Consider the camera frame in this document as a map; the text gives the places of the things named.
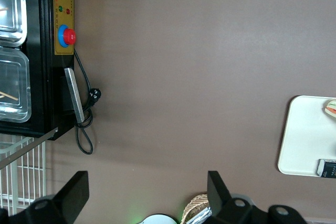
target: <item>wire rack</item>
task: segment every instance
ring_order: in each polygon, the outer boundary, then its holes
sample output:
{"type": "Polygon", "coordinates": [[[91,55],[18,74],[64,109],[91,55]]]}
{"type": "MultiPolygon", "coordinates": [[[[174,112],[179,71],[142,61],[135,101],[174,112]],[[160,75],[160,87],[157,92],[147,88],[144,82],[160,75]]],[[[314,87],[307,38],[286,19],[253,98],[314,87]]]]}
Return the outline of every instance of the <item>wire rack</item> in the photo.
{"type": "MultiPolygon", "coordinates": [[[[0,160],[33,142],[31,137],[0,135],[0,160]]],[[[9,215],[46,194],[45,142],[0,170],[0,208],[9,215]]]]}

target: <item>yellow control panel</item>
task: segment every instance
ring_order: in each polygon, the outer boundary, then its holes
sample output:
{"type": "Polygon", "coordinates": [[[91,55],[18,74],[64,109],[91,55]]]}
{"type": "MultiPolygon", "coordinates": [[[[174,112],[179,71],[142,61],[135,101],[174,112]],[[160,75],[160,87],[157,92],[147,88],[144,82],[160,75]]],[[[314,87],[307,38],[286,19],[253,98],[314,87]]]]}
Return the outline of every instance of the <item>yellow control panel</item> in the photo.
{"type": "Polygon", "coordinates": [[[73,55],[76,42],[73,21],[74,0],[54,0],[55,55],[73,55]]]}

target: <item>white tray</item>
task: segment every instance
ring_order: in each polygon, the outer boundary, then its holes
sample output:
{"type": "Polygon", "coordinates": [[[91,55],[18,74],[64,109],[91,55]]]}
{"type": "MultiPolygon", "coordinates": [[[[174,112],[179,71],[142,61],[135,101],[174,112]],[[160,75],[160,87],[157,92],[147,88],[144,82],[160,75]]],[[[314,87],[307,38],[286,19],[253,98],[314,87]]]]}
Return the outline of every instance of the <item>white tray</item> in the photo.
{"type": "Polygon", "coordinates": [[[324,108],[331,97],[295,97],[289,107],[278,167],[284,174],[314,176],[320,159],[336,159],[336,118],[324,108]]]}

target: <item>metal tray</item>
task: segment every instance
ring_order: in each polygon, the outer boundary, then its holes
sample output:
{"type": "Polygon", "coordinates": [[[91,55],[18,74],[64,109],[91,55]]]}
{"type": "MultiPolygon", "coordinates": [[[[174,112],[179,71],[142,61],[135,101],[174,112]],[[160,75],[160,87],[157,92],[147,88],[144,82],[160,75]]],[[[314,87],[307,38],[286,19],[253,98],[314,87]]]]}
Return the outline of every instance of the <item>metal tray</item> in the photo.
{"type": "Polygon", "coordinates": [[[26,0],[0,0],[0,46],[18,47],[26,37],[26,0]]]}
{"type": "Polygon", "coordinates": [[[26,122],[31,107],[28,58],[17,49],[0,48],[0,121],[26,122]]]}

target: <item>red switch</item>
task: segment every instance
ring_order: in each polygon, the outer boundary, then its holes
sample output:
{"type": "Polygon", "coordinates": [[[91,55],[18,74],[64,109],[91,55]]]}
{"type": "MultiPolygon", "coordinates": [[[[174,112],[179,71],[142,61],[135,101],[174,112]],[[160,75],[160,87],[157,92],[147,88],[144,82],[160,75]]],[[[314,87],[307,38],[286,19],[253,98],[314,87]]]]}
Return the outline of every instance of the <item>red switch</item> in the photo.
{"type": "Polygon", "coordinates": [[[63,33],[64,42],[68,45],[73,45],[76,42],[76,33],[74,30],[67,28],[63,33]]]}

